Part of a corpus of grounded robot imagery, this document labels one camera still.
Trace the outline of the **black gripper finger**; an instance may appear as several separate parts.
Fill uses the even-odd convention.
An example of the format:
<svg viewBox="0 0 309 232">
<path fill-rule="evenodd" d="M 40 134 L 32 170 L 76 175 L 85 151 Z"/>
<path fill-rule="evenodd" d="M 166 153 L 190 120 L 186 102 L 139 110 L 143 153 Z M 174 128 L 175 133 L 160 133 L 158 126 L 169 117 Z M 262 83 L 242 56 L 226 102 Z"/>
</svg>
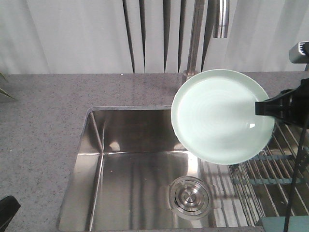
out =
<svg viewBox="0 0 309 232">
<path fill-rule="evenodd" d="M 5 230 L 19 208 L 20 203 L 14 196 L 7 196 L 0 201 L 0 229 Z"/>
<path fill-rule="evenodd" d="M 277 96 L 255 103 L 257 116 L 272 116 L 278 119 L 289 119 L 292 108 L 292 90 L 281 91 Z"/>
</svg>

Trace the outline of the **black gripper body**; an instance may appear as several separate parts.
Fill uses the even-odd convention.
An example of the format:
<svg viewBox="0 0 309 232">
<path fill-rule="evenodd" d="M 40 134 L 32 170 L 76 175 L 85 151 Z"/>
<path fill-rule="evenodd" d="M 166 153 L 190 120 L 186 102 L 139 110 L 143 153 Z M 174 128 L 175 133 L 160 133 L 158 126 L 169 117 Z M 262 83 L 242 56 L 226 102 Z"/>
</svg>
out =
<svg viewBox="0 0 309 232">
<path fill-rule="evenodd" d="M 302 79 L 290 97 L 290 117 L 292 123 L 304 126 L 309 114 L 309 79 Z"/>
</svg>

